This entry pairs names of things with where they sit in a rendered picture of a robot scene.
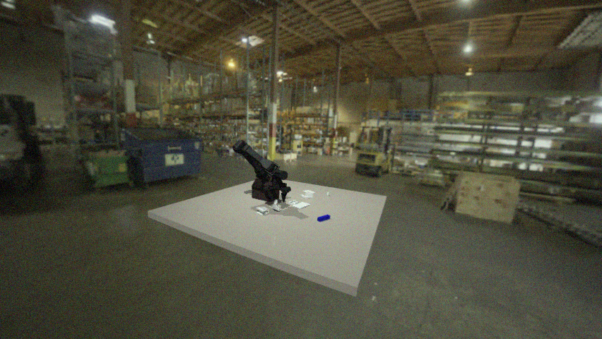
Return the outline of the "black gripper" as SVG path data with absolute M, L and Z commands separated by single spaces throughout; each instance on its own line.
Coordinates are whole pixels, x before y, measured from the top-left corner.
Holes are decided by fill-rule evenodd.
M 287 195 L 287 193 L 289 191 L 291 191 L 291 188 L 289 186 L 285 186 L 283 188 L 281 188 L 281 181 L 282 179 L 272 179 L 272 186 L 265 186 L 264 187 L 264 191 L 268 194 L 269 198 L 271 199 L 271 201 L 273 201 L 273 190 L 277 190 L 277 191 L 281 191 L 281 196 L 282 196 L 282 200 L 283 202 L 285 202 L 285 197 Z

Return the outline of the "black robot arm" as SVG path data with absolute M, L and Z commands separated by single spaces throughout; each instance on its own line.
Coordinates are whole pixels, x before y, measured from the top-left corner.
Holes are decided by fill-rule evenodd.
M 286 171 L 279 170 L 279 166 L 276 163 L 268 159 L 264 159 L 257 152 L 251 149 L 246 141 L 238 140 L 238 142 L 234 144 L 233 150 L 236 153 L 240 153 L 244 156 L 244 158 L 254 168 L 256 177 L 261 179 L 261 182 L 268 183 L 270 178 L 282 180 L 287 179 L 288 173 Z M 275 166 L 276 168 L 274 168 Z M 268 176 L 268 174 L 270 176 Z

